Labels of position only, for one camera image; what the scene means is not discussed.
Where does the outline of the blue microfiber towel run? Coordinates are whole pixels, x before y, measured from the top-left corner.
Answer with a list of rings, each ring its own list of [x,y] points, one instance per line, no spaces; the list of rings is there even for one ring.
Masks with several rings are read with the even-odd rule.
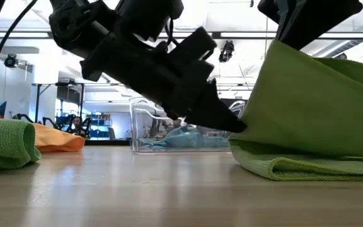
[[[136,139],[141,146],[149,148],[226,148],[228,139],[224,136],[206,136],[204,128],[186,125],[173,129],[159,140]]]

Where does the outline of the orange microfiber towel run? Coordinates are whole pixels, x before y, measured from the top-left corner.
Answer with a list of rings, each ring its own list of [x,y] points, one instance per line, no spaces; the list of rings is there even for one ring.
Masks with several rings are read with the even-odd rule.
[[[81,136],[60,131],[42,124],[33,123],[35,128],[35,147],[41,153],[78,152],[84,148]]]

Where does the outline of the clear plastic bin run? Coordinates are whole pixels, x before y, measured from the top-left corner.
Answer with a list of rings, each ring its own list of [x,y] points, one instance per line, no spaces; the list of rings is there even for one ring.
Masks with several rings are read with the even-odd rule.
[[[173,120],[166,116],[165,111],[157,104],[143,97],[130,99],[130,116],[131,116],[131,134],[132,150],[140,153],[150,152],[182,152],[182,151],[226,151],[226,148],[149,148],[141,146],[136,139],[154,139],[159,140],[165,137],[169,131],[175,129]],[[181,127],[194,124],[188,124],[184,118],[181,119]],[[206,136],[224,136],[229,139],[230,132],[218,129],[204,128]]]

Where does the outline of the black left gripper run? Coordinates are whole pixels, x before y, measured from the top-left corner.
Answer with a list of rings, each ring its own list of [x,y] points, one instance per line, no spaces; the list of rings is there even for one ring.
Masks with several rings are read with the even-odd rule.
[[[88,35],[79,45],[82,75],[94,81],[101,73],[172,111],[189,124],[228,132],[243,132],[246,124],[223,103],[217,82],[208,80],[213,66],[195,61],[177,74],[166,62],[168,43],[152,46],[132,33]]]

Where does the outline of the black background table frame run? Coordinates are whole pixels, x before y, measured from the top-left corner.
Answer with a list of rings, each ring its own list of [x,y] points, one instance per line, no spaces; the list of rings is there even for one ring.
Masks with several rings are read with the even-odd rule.
[[[69,89],[70,87],[74,86],[80,86],[81,91],[79,92],[80,97],[78,101],[78,107],[79,111],[78,114],[83,114],[83,102],[84,102],[84,92],[85,92],[85,83],[76,83],[76,82],[56,82],[56,83],[32,83],[32,86],[37,87],[37,94],[36,94],[36,102],[35,102],[35,118],[34,121],[38,122],[38,116],[39,116],[39,105],[40,105],[40,95],[44,93],[47,89],[49,89],[51,86],[54,87],[66,87]]]

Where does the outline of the black background robot rig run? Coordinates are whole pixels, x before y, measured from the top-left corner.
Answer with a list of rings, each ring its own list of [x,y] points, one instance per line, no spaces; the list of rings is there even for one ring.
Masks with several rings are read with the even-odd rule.
[[[50,124],[54,129],[60,130],[60,131],[64,131],[64,132],[68,132],[70,134],[71,133],[71,124],[72,124],[72,120],[73,118],[78,117],[77,115],[74,114],[69,114],[63,117],[56,117],[55,120],[49,118],[49,117],[42,117],[41,121],[38,121],[38,124],[42,124],[44,126],[47,126],[48,124]],[[89,140],[91,138],[90,135],[90,126],[91,126],[91,118],[86,118],[86,119],[81,119],[81,125],[83,127],[83,131],[85,132],[83,137],[84,139]]]

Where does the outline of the green microfiber towel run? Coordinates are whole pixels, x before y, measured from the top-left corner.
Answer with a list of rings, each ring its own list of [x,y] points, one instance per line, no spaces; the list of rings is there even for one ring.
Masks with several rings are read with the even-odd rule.
[[[229,138],[234,160],[275,181],[363,181],[363,63],[275,40]]]
[[[0,169],[14,170],[41,159],[35,127],[25,121],[0,119]]]

